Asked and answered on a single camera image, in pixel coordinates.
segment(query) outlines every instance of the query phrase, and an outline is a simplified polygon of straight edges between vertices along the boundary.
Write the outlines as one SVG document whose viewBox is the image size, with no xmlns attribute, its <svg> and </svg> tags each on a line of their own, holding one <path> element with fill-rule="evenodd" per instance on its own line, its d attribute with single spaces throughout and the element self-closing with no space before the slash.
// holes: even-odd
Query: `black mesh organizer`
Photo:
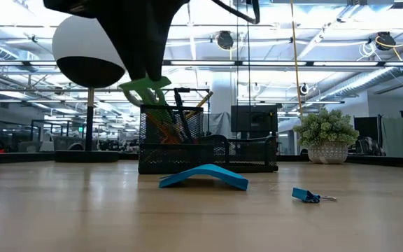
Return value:
<svg viewBox="0 0 403 252">
<path fill-rule="evenodd" d="M 278 170 L 275 136 L 227 139 L 204 136 L 203 108 L 141 106 L 139 173 L 173 174 L 204 164 L 233 172 Z"/>
</svg>

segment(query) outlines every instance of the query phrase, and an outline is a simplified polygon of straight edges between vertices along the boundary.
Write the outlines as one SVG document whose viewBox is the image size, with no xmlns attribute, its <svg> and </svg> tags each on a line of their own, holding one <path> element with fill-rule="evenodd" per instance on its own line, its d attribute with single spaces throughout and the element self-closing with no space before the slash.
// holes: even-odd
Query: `binder clip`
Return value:
<svg viewBox="0 0 403 252">
<path fill-rule="evenodd" d="M 302 200 L 304 203 L 320 203 L 320 200 L 336 201 L 336 197 L 320 196 L 308 190 L 293 188 L 292 197 Z"/>
</svg>

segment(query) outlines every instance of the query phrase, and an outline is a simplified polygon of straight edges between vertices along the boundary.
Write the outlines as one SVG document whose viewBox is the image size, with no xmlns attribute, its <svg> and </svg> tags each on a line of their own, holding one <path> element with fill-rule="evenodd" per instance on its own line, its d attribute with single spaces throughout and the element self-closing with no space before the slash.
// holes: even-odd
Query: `green plant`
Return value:
<svg viewBox="0 0 403 252">
<path fill-rule="evenodd" d="M 343 116 L 340 110 L 329 112 L 322 108 L 319 114 L 301 117 L 301 126 L 295 126 L 293 130 L 299 133 L 301 146 L 315 146 L 326 141 L 354 144 L 359 132 L 353 129 L 350 121 L 351 117 Z"/>
</svg>

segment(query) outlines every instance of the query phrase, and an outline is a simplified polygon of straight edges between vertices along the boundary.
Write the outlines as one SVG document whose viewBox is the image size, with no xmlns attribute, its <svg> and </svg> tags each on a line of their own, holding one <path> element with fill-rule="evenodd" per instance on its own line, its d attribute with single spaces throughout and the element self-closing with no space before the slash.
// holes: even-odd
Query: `black monitor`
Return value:
<svg viewBox="0 0 403 252">
<path fill-rule="evenodd" d="M 278 108 L 275 105 L 231 106 L 231 131 L 277 132 L 277 111 Z"/>
</svg>

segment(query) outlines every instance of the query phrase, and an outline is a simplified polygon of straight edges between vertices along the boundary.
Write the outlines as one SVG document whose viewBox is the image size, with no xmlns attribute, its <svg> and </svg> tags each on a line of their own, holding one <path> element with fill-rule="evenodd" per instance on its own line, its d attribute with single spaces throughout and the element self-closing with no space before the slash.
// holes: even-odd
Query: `desk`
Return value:
<svg viewBox="0 0 403 252">
<path fill-rule="evenodd" d="M 403 251 L 403 168 L 279 162 L 247 192 L 137 161 L 0 164 L 0 251 Z M 304 204 L 292 187 L 338 197 Z"/>
</svg>

